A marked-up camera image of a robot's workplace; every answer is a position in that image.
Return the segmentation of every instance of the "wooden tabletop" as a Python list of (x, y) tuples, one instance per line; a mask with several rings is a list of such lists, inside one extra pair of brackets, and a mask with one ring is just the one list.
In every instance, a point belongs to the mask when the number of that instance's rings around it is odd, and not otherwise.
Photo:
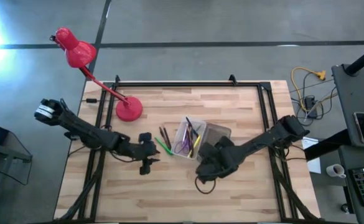
[[(286, 81), (270, 82), (278, 118), (294, 114)], [(230, 128), (235, 144), (264, 132), (258, 92), (253, 87), (124, 87), (117, 90), (139, 98), (143, 104), (143, 114), (136, 121), (120, 121), (115, 110), (112, 116), (112, 129), (127, 134), (132, 142), (137, 142), (138, 135), (145, 132), (161, 138), (161, 125), (167, 128), (172, 142), (180, 120), (187, 115)], [(96, 84), (86, 84), (79, 117), (91, 124), (95, 123), (98, 103), (89, 104), (84, 99), (100, 99), (100, 93), (101, 88)], [(273, 125), (264, 94), (269, 123)], [(80, 146), (81, 142), (73, 142), (70, 151)], [(280, 221), (267, 149), (247, 157), (232, 175), (218, 179), (215, 190), (209, 195), (195, 188), (197, 161), (170, 156), (159, 145), (157, 149), (161, 153), (156, 157), (161, 161), (151, 166), (149, 175), (139, 175), (140, 162), (122, 163), (107, 154), (96, 216), (98, 222)], [(288, 157), (305, 157), (297, 148), (290, 150)], [(68, 158), (55, 218), (61, 217), (81, 193), (88, 152), (82, 149)], [(306, 207), (320, 217), (306, 161), (291, 160), (288, 166), (292, 188)], [(199, 187), (209, 190), (212, 183), (199, 184)], [(290, 215), (284, 191), (283, 199)]]

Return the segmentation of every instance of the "cup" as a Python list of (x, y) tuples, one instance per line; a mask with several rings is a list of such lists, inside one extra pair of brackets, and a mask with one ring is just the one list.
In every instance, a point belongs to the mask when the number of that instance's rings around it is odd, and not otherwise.
[(345, 169), (339, 164), (331, 165), (325, 171), (330, 177), (346, 178)]

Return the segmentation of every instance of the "clear plastic container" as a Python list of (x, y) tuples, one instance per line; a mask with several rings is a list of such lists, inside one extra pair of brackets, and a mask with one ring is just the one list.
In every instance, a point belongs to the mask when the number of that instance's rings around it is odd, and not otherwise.
[[(202, 137), (204, 135), (205, 129), (207, 128), (207, 123), (205, 121), (194, 119), (188, 117), (190, 122), (192, 123), (192, 126), (194, 130), (198, 133), (200, 136), (200, 139), (198, 140), (197, 145), (194, 147), (192, 151), (191, 157), (189, 157), (190, 149), (189, 149), (189, 138), (187, 135), (187, 125), (188, 122), (186, 120), (186, 117), (182, 118), (182, 121), (180, 122), (179, 129), (176, 132), (174, 143), (172, 144), (172, 152), (175, 155), (182, 156), (184, 158), (188, 159), (197, 159), (198, 155), (198, 149), (201, 146)], [(196, 135), (193, 134), (193, 145), (195, 144), (197, 140)]]

